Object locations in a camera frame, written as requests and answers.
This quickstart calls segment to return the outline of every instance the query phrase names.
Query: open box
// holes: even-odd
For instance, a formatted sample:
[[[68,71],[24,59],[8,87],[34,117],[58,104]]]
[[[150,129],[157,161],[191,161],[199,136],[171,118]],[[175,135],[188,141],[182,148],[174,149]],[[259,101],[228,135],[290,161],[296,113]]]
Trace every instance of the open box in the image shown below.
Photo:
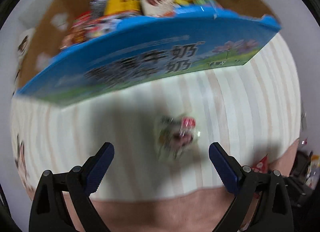
[[[272,11],[261,0],[216,0],[224,9],[191,7],[174,18],[134,17],[123,20],[113,33],[72,46],[59,47],[73,20],[89,10],[90,0],[54,0],[36,29],[23,61],[17,94],[68,105],[101,93],[145,81],[218,67],[243,65],[280,29]],[[239,52],[235,44],[245,43]],[[108,85],[108,64],[144,55],[175,59],[177,49],[191,48],[174,64],[153,60],[151,74],[116,78]],[[53,59],[38,72],[39,58]]]

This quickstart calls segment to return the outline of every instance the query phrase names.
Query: metal bolt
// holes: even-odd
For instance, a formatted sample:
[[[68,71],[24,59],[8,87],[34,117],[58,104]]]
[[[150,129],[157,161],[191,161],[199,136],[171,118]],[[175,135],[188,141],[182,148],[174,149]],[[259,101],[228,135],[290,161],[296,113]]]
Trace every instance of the metal bolt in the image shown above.
[[[72,168],[73,172],[79,172],[81,170],[81,166],[75,166]]]
[[[48,176],[48,175],[50,174],[50,171],[49,171],[49,170],[46,170],[46,171],[44,171],[42,174],[43,174],[43,176]]]
[[[274,171],[273,171],[273,174],[274,174],[275,176],[280,176],[280,175],[281,175],[281,172],[279,172],[278,170],[274,170]]]
[[[245,172],[250,172],[251,168],[249,166],[245,165],[242,167],[242,170],[244,170]]]

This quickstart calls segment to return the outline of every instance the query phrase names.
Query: white striped fabric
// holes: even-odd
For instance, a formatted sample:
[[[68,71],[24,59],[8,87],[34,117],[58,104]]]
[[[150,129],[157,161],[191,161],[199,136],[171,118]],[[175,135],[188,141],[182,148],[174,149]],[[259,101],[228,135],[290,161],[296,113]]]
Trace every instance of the white striped fabric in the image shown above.
[[[161,114],[196,117],[201,138],[173,166],[156,160],[153,122]],[[12,100],[12,146],[25,146],[27,184],[41,173],[82,165],[109,141],[115,158],[98,200],[170,198],[222,182],[208,157],[218,141],[241,165],[266,154],[279,158],[299,136],[300,89],[294,60],[277,34],[244,66],[188,73],[144,83],[64,109],[26,98]]]

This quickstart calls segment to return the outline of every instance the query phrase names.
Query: yellow snack package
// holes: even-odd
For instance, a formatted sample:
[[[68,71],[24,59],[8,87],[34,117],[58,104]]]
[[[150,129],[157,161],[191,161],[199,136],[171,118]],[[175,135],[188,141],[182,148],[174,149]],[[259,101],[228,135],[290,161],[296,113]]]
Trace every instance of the yellow snack package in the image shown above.
[[[104,15],[113,15],[122,12],[136,12],[140,14],[139,0],[108,0]]]

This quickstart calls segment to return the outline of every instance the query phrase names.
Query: green grass print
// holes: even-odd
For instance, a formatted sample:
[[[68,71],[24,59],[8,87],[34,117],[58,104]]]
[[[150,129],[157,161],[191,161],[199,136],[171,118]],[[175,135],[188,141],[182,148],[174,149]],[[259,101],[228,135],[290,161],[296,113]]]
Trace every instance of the green grass print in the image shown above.
[[[214,55],[212,57],[209,57],[205,60],[194,62],[192,66],[188,70],[184,71],[177,71],[177,72],[171,72],[171,73],[164,73],[158,76],[150,77],[145,80],[140,81],[132,81],[132,82],[126,82],[121,83],[117,86],[114,86],[112,88],[107,88],[105,84],[98,84],[95,86],[88,86],[88,87],[77,87],[65,92],[60,92],[56,94],[50,94],[45,97],[41,97],[40,99],[52,102],[61,106],[67,106],[72,103],[79,102],[84,99],[92,98],[107,92],[115,91],[115,90],[121,90],[125,89],[127,87],[131,87],[134,85],[142,84],[144,82],[153,81],[157,79],[167,78],[175,75],[180,75],[184,73],[199,71],[199,70],[208,70],[208,69],[215,69],[215,68],[221,68],[221,67],[228,67],[228,66],[238,66],[245,64],[248,60],[250,60],[258,51],[259,49],[254,49],[246,54],[237,54],[235,51],[229,51],[228,52],[228,59],[227,58],[227,52],[219,53],[217,55]],[[223,65],[214,65],[210,66],[210,63],[212,62],[223,62],[225,63]]]

